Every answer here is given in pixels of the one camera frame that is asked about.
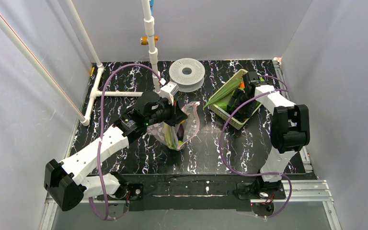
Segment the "grey filament spool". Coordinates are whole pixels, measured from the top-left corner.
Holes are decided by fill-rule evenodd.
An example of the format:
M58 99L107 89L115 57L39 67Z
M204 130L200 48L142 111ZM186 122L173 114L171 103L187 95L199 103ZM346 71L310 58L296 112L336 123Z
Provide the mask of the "grey filament spool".
M180 92L199 90L205 79L204 65L193 58L181 58L174 61L169 68L170 81L178 85Z

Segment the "orange pipe clamp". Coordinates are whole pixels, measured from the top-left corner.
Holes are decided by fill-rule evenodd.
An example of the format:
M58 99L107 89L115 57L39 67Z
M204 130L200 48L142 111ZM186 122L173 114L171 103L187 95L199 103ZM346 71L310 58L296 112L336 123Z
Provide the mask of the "orange pipe clamp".
M154 43L156 44L158 41L158 36L154 36ZM148 37L147 36L142 36L140 38L140 43L141 45L143 46L147 46L149 44L149 40L148 40Z

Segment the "toy celery stalk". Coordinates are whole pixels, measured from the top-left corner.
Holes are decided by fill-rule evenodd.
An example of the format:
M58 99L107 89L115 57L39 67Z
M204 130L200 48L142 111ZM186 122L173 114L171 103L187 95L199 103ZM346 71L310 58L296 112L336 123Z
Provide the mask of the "toy celery stalk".
M169 126L168 124L165 124L164 128L165 128L165 139L166 139L167 147L172 150L177 150L178 144L177 144L177 141L175 140L176 133L175 133L174 127Z

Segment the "clear pink zip top bag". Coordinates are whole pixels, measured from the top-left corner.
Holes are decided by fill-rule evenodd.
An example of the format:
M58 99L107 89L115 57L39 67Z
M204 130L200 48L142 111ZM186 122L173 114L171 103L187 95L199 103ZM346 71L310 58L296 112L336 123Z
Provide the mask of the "clear pink zip top bag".
M188 116L181 124L169 126L165 122L151 125L147 128L147 134L155 137L163 145L171 150L181 150L185 143L195 137L200 130L200 119L197 108L198 101L192 101L182 107L182 111Z

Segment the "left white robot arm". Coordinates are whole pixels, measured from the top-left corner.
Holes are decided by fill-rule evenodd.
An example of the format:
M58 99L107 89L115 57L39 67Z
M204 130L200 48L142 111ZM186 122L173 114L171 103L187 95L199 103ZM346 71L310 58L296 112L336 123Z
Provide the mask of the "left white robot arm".
M49 161L45 166L44 188L62 211L73 209L84 198L116 195L122 182L114 173L104 175L101 163L128 148L149 126L160 123L175 126L187 118L174 98L144 92L88 146L61 161Z

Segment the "green toy okra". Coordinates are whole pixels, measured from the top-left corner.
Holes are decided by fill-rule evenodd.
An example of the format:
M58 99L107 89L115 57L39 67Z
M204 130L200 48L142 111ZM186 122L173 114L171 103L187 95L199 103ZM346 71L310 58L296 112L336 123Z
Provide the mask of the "green toy okra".
M205 109L209 105L215 104L216 102L227 96L229 93L233 92L241 85L241 82L241 79L229 79L222 87L218 89L217 92L215 92L210 97L203 108Z

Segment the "purple toy eggplant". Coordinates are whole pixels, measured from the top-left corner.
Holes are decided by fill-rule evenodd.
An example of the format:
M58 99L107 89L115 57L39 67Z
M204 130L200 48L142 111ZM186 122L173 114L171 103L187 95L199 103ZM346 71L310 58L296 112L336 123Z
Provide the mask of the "purple toy eggplant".
M184 126L183 126L183 124L179 125L176 135L177 135L177 139L179 141L183 141L183 139L184 139Z

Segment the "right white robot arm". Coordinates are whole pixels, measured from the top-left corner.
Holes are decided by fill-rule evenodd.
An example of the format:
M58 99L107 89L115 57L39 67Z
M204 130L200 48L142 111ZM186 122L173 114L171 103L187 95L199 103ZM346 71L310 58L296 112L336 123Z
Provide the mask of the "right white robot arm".
M244 73L239 89L234 91L227 112L230 121L236 114L245 116L261 104L272 116L270 125L271 150L262 168L254 175L250 191L255 193L279 190L282 174L290 159L310 141L309 109L281 95L257 74Z

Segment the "green toy cucumber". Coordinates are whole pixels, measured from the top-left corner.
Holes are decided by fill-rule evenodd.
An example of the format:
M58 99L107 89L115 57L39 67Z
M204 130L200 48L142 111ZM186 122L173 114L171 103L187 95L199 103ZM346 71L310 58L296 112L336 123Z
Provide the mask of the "green toy cucumber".
M227 102L216 102L216 106L221 108L222 110L226 111L228 109L228 103Z

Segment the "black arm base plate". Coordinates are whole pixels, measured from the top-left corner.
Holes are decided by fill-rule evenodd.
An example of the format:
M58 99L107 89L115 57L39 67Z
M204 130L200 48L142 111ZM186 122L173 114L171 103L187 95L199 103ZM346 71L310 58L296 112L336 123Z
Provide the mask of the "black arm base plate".
M234 209L251 211L252 203L286 198L284 187L264 190L253 177L231 174L119 174L121 186L108 192L111 202L127 201L129 211Z

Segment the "green perforated plastic basket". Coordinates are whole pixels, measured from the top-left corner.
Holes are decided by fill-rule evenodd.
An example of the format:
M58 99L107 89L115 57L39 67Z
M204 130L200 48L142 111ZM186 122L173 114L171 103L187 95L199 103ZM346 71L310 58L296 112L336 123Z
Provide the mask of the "green perforated plastic basket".
M241 69L210 97L206 106L223 120L228 120L233 111L250 98L246 92L244 81L246 77L250 80L261 79L257 72ZM261 106L262 104L257 101L248 103L230 119L229 124L240 130Z

